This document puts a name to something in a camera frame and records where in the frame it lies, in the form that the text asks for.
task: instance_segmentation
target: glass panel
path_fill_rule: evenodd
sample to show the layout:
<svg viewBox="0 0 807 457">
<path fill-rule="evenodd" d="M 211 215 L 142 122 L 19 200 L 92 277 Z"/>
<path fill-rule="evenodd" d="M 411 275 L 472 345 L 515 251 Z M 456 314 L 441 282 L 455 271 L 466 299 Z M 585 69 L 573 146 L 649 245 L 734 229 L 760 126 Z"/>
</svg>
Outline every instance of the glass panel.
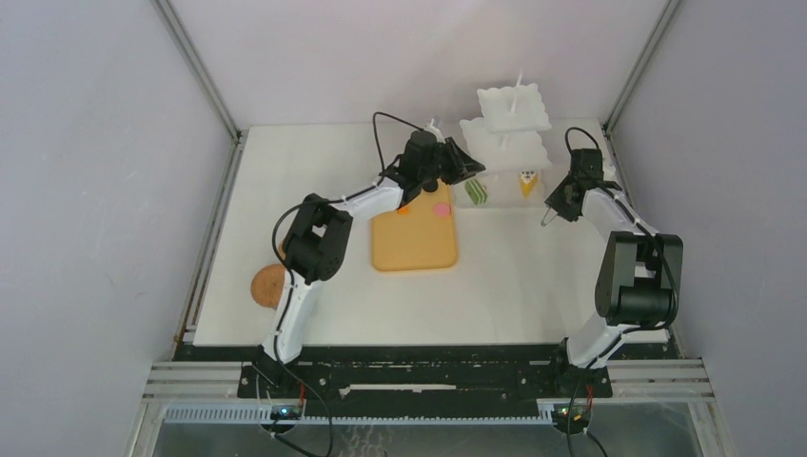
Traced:
<svg viewBox="0 0 807 457">
<path fill-rule="evenodd" d="M 334 457 L 568 457 L 566 440 L 549 426 L 335 426 Z M 591 431 L 611 456 L 701 456 L 689 409 L 681 404 L 598 405 Z M 327 427 L 298 426 L 286 438 L 314 453 L 327 449 Z M 573 436 L 578 457 L 601 456 Z M 163 425 L 155 450 L 163 457 L 266 457 L 300 454 L 245 425 Z"/>
</svg>

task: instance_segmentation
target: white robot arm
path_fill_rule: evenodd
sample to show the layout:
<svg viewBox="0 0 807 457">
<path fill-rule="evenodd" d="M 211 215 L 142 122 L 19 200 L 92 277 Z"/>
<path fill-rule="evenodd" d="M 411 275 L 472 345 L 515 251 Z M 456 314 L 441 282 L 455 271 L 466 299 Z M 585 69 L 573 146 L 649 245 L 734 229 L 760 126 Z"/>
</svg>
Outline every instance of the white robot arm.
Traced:
<svg viewBox="0 0 807 457">
<path fill-rule="evenodd" d="M 343 211 L 353 221 L 366 221 L 373 217 L 398 209 L 404 197 L 404 190 L 395 181 L 381 177 L 367 192 L 330 204 L 337 211 Z M 275 312 L 273 331 L 263 343 L 264 351 L 275 360 L 288 363 L 300 355 L 303 348 L 305 321 L 319 297 L 323 280 L 307 282 L 305 277 L 294 269 L 285 272 L 285 285 Z"/>
<path fill-rule="evenodd" d="M 412 133 L 393 165 L 366 189 L 339 200 L 308 195 L 285 236 L 285 285 L 272 331 L 263 351 L 286 364 L 300 355 L 305 321 L 322 289 L 344 259 L 353 221 L 366 221 L 398 209 L 421 191 L 437 190 L 437 180 L 457 184 L 483 171 L 452 138 L 443 138 L 431 123 Z"/>
<path fill-rule="evenodd" d="M 571 149 L 571 131 L 586 134 L 595 149 Z M 607 242 L 594 292 L 596 312 L 564 340 L 563 363 L 597 369 L 623 345 L 630 333 L 669 328 L 678 313 L 683 244 L 641 221 L 619 185 L 603 180 L 602 152 L 585 130 L 566 132 L 569 173 L 546 199 L 563 219 L 580 216 Z"/>
<path fill-rule="evenodd" d="M 422 190 L 434 191 L 437 179 L 456 184 L 484 170 L 451 138 L 441 141 L 442 136 L 430 130 L 413 132 L 400 163 L 388 167 L 367 189 L 340 200 L 312 194 L 299 206 L 284 240 L 285 287 L 263 343 L 264 352 L 276 362 L 286 364 L 300 355 L 306 318 L 323 281 L 342 264 L 352 221 L 398 209 Z M 574 371 L 602 368 L 630 333 L 672 323 L 678 309 L 682 244 L 678 236 L 643 224 L 619 186 L 603 181 L 599 148 L 570 153 L 569 174 L 546 204 L 567 221 L 585 217 L 607 241 L 595 290 L 596 312 L 561 343 L 562 360 L 556 361 Z"/>
</svg>

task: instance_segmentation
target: white tabletop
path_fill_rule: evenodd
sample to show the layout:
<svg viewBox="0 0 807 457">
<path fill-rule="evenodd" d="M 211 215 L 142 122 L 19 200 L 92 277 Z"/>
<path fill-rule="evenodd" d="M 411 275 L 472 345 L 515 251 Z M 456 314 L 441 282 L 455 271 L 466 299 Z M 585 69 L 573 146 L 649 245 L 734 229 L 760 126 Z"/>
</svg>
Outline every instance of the white tabletop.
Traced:
<svg viewBox="0 0 807 457">
<path fill-rule="evenodd" d="M 544 174 L 550 190 L 568 171 L 567 127 L 589 130 L 605 148 L 597 120 L 552 123 L 541 133 L 553 162 Z M 459 125 L 442 128 L 463 146 Z M 403 151 L 410 131 L 379 125 L 387 163 Z M 575 138 L 572 145 L 584 141 Z M 376 154 L 369 124 L 250 129 L 194 345 L 264 341 L 275 311 L 256 305 L 249 285 L 260 268 L 276 263 L 270 242 L 275 221 L 309 193 L 333 197 L 363 188 L 378 173 Z M 379 273 L 370 265 L 369 223 L 354 224 L 342 268 L 325 284 L 304 344 L 559 342 L 595 312 L 605 242 L 583 219 L 570 224 L 558 218 L 542 228 L 544 211 L 455 209 L 460 261 L 436 272 Z M 666 341 L 666 332 L 635 333 L 631 341 Z"/>
</svg>

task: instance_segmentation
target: pink circle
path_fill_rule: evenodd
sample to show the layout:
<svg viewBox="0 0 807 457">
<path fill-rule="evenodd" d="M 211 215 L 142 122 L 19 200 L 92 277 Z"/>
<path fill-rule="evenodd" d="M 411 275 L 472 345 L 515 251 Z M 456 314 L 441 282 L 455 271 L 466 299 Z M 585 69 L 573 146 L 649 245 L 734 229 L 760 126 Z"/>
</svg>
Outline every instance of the pink circle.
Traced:
<svg viewBox="0 0 807 457">
<path fill-rule="evenodd" d="M 451 206 L 447 203 L 437 203 L 433 209 L 434 213 L 440 217 L 448 217 L 451 214 Z"/>
</svg>

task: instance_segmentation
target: brown cookie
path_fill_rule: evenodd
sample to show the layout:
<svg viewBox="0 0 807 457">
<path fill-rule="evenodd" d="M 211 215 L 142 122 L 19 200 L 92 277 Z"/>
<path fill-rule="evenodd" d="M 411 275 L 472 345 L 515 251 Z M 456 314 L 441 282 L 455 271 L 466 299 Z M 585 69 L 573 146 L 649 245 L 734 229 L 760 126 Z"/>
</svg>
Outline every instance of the brown cookie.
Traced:
<svg viewBox="0 0 807 457">
<path fill-rule="evenodd" d="M 280 264 L 261 268 L 252 278 L 252 300 L 264 308 L 277 309 L 285 282 L 285 267 Z"/>
</svg>

